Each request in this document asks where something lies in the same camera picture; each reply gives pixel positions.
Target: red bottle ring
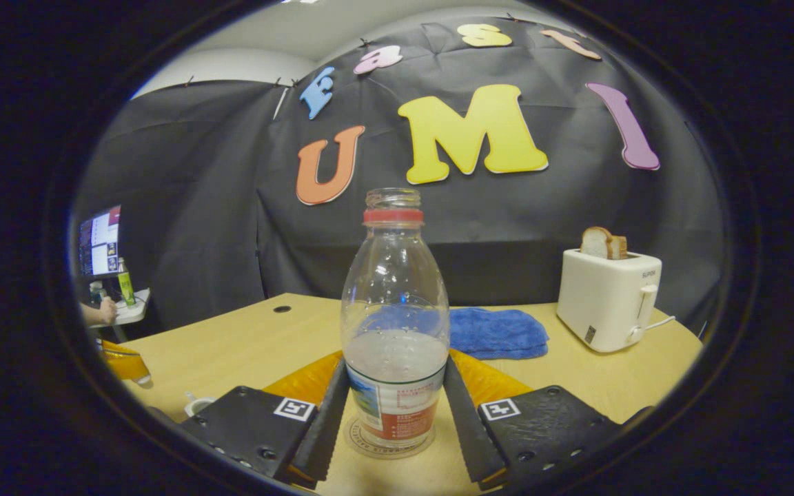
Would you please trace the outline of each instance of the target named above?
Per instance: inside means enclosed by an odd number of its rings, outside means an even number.
[[[363,212],[365,223],[421,223],[425,214],[416,208],[394,208],[382,210],[366,210]]]

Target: monitor screen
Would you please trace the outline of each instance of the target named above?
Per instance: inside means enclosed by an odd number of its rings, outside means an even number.
[[[82,276],[119,272],[121,206],[100,211],[79,225],[79,264]]]

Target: person's hand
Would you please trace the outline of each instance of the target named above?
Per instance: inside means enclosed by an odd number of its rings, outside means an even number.
[[[107,326],[111,326],[116,321],[116,304],[108,296],[100,302],[100,320]]]

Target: wooden table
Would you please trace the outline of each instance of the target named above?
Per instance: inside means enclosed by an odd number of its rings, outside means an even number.
[[[277,307],[290,311],[275,313]],[[639,409],[658,403],[693,364],[700,341],[686,327],[671,321],[649,330],[628,349],[601,354],[577,339],[556,316],[556,304],[516,307],[547,330],[549,351],[526,360],[487,363],[533,389],[560,385],[584,402],[623,423]],[[195,396],[219,397],[243,385],[261,389],[284,375],[340,349],[339,300],[285,294],[166,333],[124,343],[141,353],[152,373],[152,387],[124,381],[138,400],[161,409],[174,421],[186,418]],[[666,316],[658,310],[652,323]],[[343,430],[355,415],[351,398]],[[317,493],[350,496],[371,494],[478,494],[467,477],[458,437],[445,393],[441,392],[434,423],[434,442],[405,459],[372,459],[354,451],[340,433],[327,481]]]

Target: green bottle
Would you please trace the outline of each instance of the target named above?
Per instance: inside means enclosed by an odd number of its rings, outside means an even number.
[[[119,285],[122,288],[122,298],[124,298],[124,302],[129,307],[135,304],[136,300],[133,299],[133,286],[130,285],[130,273],[128,273],[127,266],[124,264],[124,257],[119,257]]]

